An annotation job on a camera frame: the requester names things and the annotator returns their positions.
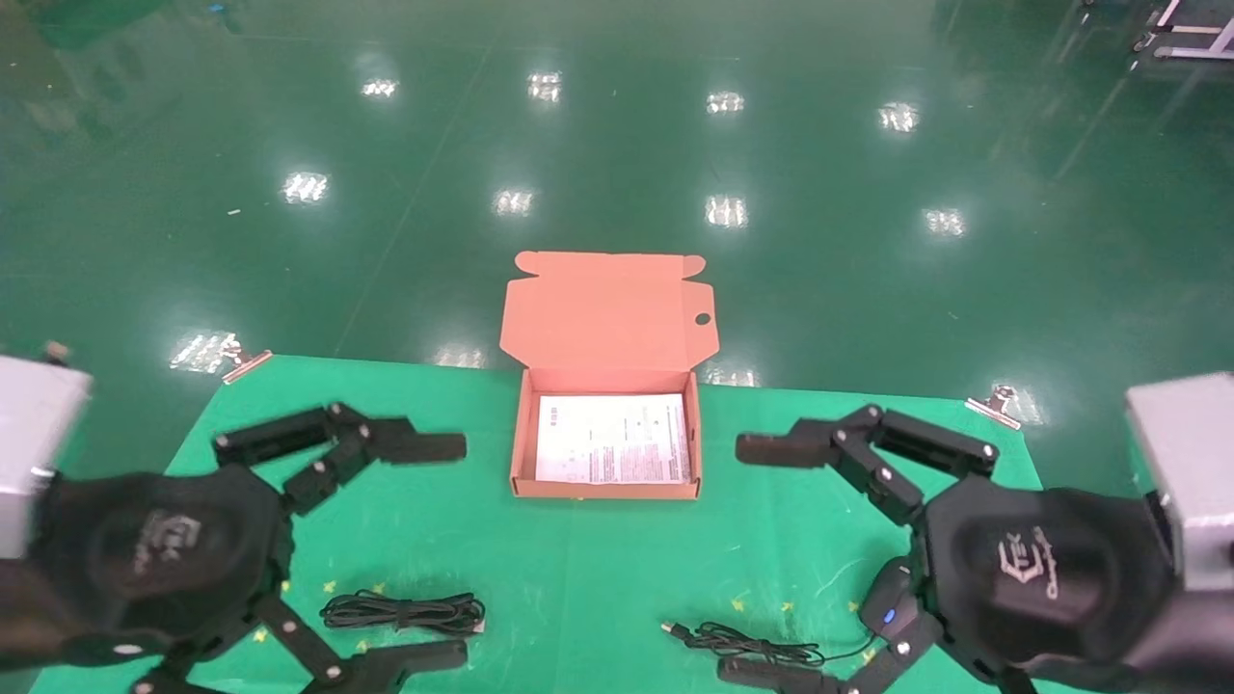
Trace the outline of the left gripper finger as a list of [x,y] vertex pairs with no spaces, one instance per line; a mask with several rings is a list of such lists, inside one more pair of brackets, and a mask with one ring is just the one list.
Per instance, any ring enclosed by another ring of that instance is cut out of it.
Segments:
[[220,433],[212,447],[218,467],[253,468],[321,445],[323,453],[283,483],[288,514],[304,517],[371,463],[453,463],[468,452],[462,432],[420,432],[408,417],[370,417],[342,401]]
[[420,673],[463,667],[466,642],[413,643],[342,658],[283,598],[144,598],[133,601],[133,631],[167,640],[160,662],[135,682],[136,693],[207,693],[189,680],[204,659],[230,650],[242,635],[267,627],[308,672],[305,693],[399,693]]

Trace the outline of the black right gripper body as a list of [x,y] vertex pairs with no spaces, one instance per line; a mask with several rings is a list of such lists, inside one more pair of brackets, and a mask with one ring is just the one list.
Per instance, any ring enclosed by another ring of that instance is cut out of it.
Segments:
[[923,610],[971,675],[1130,675],[1178,589],[1146,503],[953,483],[912,524]]

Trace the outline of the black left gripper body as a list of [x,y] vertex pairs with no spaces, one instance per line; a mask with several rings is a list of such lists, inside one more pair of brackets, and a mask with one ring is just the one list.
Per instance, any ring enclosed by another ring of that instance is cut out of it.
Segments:
[[59,477],[27,547],[27,664],[218,658],[255,629],[292,548],[281,494],[244,467]]

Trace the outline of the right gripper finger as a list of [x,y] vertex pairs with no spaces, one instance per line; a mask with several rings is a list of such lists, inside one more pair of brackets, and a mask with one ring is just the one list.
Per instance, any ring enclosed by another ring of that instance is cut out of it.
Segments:
[[943,635],[935,617],[917,617],[849,680],[838,680],[821,671],[740,657],[721,658],[718,679],[774,693],[886,693]]
[[735,457],[747,466],[832,468],[896,526],[926,509],[926,496],[885,453],[956,479],[990,479],[1000,448],[905,412],[865,405],[839,420],[798,417],[784,435],[740,433]]

